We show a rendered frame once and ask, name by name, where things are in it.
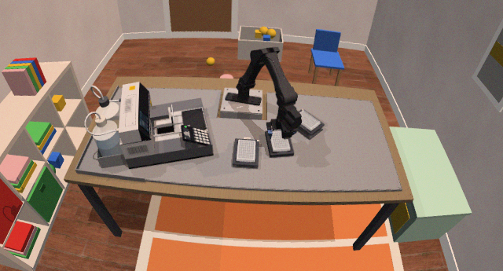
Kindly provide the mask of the white plastic bottle with blue liquid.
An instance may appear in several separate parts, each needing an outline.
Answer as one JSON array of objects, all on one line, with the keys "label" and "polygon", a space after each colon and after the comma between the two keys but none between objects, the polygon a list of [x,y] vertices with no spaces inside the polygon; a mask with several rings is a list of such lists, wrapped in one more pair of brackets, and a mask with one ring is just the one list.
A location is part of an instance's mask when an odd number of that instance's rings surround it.
[{"label": "white plastic bottle with blue liquid", "polygon": [[[95,119],[96,126],[93,129],[94,134],[106,133],[118,128],[117,124],[111,120],[106,120],[104,115],[97,116]],[[94,136],[95,143],[100,151],[101,156],[114,156],[123,154],[119,145],[119,132],[115,131],[109,134]]]}]

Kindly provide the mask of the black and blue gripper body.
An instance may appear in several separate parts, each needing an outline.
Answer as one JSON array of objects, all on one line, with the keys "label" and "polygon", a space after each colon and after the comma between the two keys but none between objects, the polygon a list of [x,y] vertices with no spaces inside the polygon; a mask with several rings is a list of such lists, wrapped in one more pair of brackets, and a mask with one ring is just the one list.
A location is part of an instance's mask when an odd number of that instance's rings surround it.
[{"label": "black and blue gripper body", "polygon": [[[280,118],[279,116],[277,116],[279,119],[282,119]],[[284,120],[284,119],[282,119]],[[266,123],[266,126],[267,126],[267,129],[268,130],[277,130],[276,128],[276,119],[271,119],[270,122],[267,122]],[[272,127],[271,127],[272,126]],[[296,129],[292,129],[293,132],[297,132],[297,128]]]}]

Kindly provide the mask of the white bottle with black cap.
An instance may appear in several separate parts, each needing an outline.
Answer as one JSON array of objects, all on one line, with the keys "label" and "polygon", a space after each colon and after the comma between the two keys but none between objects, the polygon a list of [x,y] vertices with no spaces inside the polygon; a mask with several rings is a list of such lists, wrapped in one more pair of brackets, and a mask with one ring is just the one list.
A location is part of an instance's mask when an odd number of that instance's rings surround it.
[{"label": "white bottle with black cap", "polygon": [[109,102],[109,99],[107,96],[103,96],[104,100],[100,97],[98,102],[100,104],[100,107],[97,108],[96,112],[99,115],[105,115],[106,120],[112,120],[114,121],[118,128],[119,128],[119,105],[115,102]]}]

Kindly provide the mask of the white well plate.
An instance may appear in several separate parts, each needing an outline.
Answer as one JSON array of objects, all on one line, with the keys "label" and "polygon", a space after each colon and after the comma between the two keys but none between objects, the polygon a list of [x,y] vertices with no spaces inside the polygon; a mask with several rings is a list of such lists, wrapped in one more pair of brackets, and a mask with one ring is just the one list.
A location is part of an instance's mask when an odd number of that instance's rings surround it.
[{"label": "white well plate", "polygon": [[272,131],[271,144],[274,152],[283,152],[290,150],[288,139],[284,139],[281,136],[281,130]]},{"label": "white well plate", "polygon": [[237,148],[237,161],[255,162],[255,141],[239,140]]},{"label": "white well plate", "polygon": [[302,118],[301,118],[302,123],[301,124],[303,126],[305,126],[310,131],[312,131],[314,128],[316,128],[317,126],[319,126],[321,124],[320,121],[318,121],[317,119],[315,119],[312,115],[310,115],[309,113],[305,112],[304,110],[302,110],[300,112],[300,114],[302,115]]}]

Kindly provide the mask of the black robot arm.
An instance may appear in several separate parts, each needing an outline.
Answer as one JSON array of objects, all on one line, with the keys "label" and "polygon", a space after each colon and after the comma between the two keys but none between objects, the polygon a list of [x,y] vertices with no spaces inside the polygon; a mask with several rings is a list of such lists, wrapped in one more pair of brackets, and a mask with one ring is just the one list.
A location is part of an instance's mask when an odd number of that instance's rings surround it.
[{"label": "black robot arm", "polygon": [[292,137],[292,129],[296,129],[301,125],[302,116],[294,106],[298,94],[285,77],[277,57],[279,52],[278,47],[252,50],[250,52],[251,62],[248,69],[240,77],[236,86],[238,93],[227,93],[225,100],[260,106],[262,98],[249,96],[249,89],[254,88],[258,73],[266,65],[276,92],[277,105],[279,106],[277,115],[284,119],[282,120],[277,117],[276,128],[281,129],[282,138],[289,139]]}]

